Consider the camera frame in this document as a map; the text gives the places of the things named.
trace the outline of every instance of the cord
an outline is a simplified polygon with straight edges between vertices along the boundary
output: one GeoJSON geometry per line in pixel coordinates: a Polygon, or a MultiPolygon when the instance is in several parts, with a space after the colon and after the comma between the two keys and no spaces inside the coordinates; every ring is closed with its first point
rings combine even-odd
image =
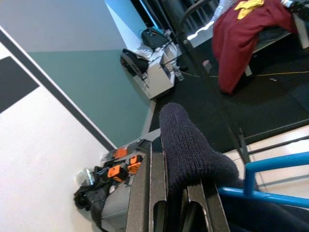
{"type": "MultiPolygon", "coordinates": [[[[197,75],[192,75],[192,74],[189,74],[187,72],[183,72],[181,71],[182,73],[184,74],[187,74],[189,76],[196,76],[196,77],[200,77],[200,76],[197,76],[197,75]]],[[[268,73],[268,74],[258,74],[258,75],[254,75],[254,76],[273,76],[273,75],[288,75],[288,74],[300,74],[300,73],[309,73],[309,71],[300,71],[300,72],[276,72],[276,73],[268,73]]]]}

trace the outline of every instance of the white wall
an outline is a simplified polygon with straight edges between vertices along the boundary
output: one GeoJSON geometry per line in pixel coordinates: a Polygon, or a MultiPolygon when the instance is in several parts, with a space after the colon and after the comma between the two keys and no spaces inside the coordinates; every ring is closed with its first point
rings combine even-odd
{"type": "Polygon", "coordinates": [[[105,0],[1,0],[0,24],[27,52],[125,47],[105,0]]]}
{"type": "MultiPolygon", "coordinates": [[[[9,55],[0,44],[0,58],[9,55]]],[[[74,178],[84,167],[98,165],[106,151],[43,86],[3,111],[1,231],[99,231],[73,203],[74,178]]]]}

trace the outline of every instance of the bottle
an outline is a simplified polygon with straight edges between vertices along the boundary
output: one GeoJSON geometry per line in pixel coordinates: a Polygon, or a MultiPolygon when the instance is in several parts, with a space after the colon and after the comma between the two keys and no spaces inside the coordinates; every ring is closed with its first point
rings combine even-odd
{"type": "Polygon", "coordinates": [[[183,77],[183,74],[182,72],[179,70],[179,66],[177,66],[177,63],[175,60],[173,60],[171,62],[171,65],[173,67],[173,70],[175,72],[175,76],[177,77],[178,81],[183,81],[184,80],[184,77],[183,77]]]}

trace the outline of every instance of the plastic bag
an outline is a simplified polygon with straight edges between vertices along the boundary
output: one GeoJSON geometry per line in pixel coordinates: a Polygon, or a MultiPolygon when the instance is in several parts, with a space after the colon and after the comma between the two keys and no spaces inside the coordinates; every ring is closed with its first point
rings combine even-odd
{"type": "Polygon", "coordinates": [[[144,57],[147,60],[150,60],[153,54],[153,49],[141,43],[140,46],[134,50],[134,53],[141,57],[144,57]]]}
{"type": "Polygon", "coordinates": [[[224,14],[231,6],[233,6],[238,0],[220,0],[218,7],[216,8],[211,21],[215,22],[224,14]]]}

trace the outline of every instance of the black floor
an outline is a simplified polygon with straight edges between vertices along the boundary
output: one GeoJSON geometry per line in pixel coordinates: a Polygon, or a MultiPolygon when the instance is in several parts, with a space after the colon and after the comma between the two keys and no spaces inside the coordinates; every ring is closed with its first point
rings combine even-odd
{"type": "MultiPolygon", "coordinates": [[[[211,41],[197,49],[204,59],[211,61],[211,75],[217,75],[211,41]]],[[[309,49],[303,50],[298,39],[290,35],[255,54],[250,67],[254,74],[309,71],[309,49]]],[[[216,77],[212,79],[217,86],[216,77]]],[[[295,123],[309,117],[309,73],[243,77],[237,92],[223,99],[234,125],[242,128],[245,136],[295,123]]],[[[185,80],[176,83],[169,94],[157,99],[150,131],[159,128],[160,109],[168,102],[177,102],[187,110],[214,149],[221,152],[234,149],[204,80],[185,75],[185,80]]]]}

